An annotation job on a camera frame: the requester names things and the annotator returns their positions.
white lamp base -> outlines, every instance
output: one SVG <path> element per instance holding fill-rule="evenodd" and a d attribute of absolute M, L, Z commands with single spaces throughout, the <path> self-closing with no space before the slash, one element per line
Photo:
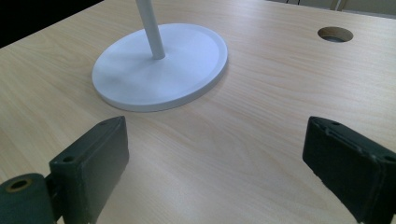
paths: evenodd
<path fill-rule="evenodd" d="M 154 60 L 145 30 L 120 39 L 96 61 L 92 82 L 120 109 L 149 112 L 184 105 L 221 78 L 228 50 L 215 32 L 198 25 L 159 26 L 165 57 Z"/>

black plastic part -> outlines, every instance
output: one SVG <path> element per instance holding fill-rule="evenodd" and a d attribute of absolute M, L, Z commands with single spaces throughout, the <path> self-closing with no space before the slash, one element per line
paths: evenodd
<path fill-rule="evenodd" d="M 56 156 L 49 167 L 62 186 L 64 223 L 95 223 L 128 160 L 124 117 L 97 124 Z"/>
<path fill-rule="evenodd" d="M 129 160 L 124 117 L 105 120 L 50 163 L 51 173 L 20 175 L 0 185 L 1 224 L 96 222 Z"/>
<path fill-rule="evenodd" d="M 396 204 L 394 152 L 338 122 L 311 117 L 303 160 L 358 222 L 391 222 Z"/>
<path fill-rule="evenodd" d="M 53 224 L 53 221 L 43 175 L 20 175 L 0 185 L 1 224 Z"/>

round hole in desk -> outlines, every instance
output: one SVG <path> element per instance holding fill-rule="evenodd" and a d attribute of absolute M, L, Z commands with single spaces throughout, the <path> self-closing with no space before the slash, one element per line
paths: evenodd
<path fill-rule="evenodd" d="M 353 38 L 352 32 L 347 29 L 335 26 L 324 27 L 318 30 L 318 35 L 327 41 L 334 43 L 344 43 Z"/>

screw hole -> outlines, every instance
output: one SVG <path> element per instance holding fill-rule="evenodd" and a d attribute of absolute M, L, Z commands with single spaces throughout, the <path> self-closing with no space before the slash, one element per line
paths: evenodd
<path fill-rule="evenodd" d="M 396 161 L 396 158 L 391 157 L 391 156 L 385 156 L 384 159 L 387 161 Z"/>
<path fill-rule="evenodd" d="M 12 182 L 7 186 L 6 191 L 10 193 L 18 192 L 26 189 L 32 184 L 32 179 L 20 179 Z"/>
<path fill-rule="evenodd" d="M 318 30 L 318 35 L 327 41 L 344 43 L 353 38 L 352 32 L 341 27 L 324 27 Z"/>
<path fill-rule="evenodd" d="M 74 160 L 74 157 L 71 157 L 71 156 L 65 157 L 65 158 L 63 159 L 64 162 L 70 162 L 70 161 L 73 161 L 73 160 Z"/>

wood grain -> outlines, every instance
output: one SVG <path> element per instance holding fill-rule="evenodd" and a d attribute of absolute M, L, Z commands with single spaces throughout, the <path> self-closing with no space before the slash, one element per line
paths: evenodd
<path fill-rule="evenodd" d="M 159 24 L 225 39 L 220 83 L 161 112 L 107 105 L 93 64 L 143 26 L 135 2 L 90 7 L 0 49 L 0 181 L 47 175 L 94 124 L 123 115 L 131 160 L 98 223 L 356 223 L 304 164 L 305 128 L 334 119 L 396 150 L 396 21 L 262 0 L 153 6 Z M 326 26 L 354 37 L 325 41 Z"/>

